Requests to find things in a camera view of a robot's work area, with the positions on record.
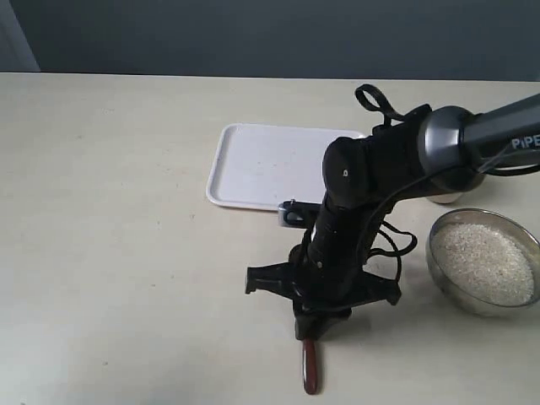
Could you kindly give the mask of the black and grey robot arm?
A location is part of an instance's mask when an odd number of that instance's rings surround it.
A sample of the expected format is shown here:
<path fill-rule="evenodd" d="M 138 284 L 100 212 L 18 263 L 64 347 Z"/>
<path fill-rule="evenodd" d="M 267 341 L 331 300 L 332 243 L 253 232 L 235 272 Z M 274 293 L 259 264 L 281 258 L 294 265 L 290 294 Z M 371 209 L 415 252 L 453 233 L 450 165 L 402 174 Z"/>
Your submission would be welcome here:
<path fill-rule="evenodd" d="M 340 137 L 322 160 L 321 203 L 287 201 L 283 221 L 303 239 L 286 262 L 251 267 L 246 292 L 264 290 L 293 305 L 295 336 L 316 340 L 354 307 L 396 304 L 398 278 L 365 271 L 381 254 L 377 235 L 402 200 L 468 192 L 485 176 L 523 176 L 539 169 L 539 98 L 531 96 L 483 114 L 458 107 L 421 105 L 397 113 L 373 85 L 355 91 L 384 121 L 366 138 Z"/>

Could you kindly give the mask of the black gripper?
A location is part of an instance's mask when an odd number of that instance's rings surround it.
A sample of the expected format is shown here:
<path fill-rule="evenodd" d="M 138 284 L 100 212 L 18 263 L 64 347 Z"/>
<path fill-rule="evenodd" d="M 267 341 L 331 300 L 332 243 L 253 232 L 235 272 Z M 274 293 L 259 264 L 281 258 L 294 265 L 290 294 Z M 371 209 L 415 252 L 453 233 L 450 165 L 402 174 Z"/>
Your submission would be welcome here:
<path fill-rule="evenodd" d="M 387 226 L 389 207 L 368 204 L 348 210 L 329 198 L 321 204 L 296 202 L 305 220 L 302 241 L 286 262 L 250 267 L 245 292 L 266 291 L 291 300 L 297 340 L 317 340 L 352 314 L 350 309 L 377 301 L 395 305 L 400 297 L 400 275 L 384 278 L 367 273 L 373 256 L 401 258 L 397 246 L 389 251 L 373 243 Z"/>

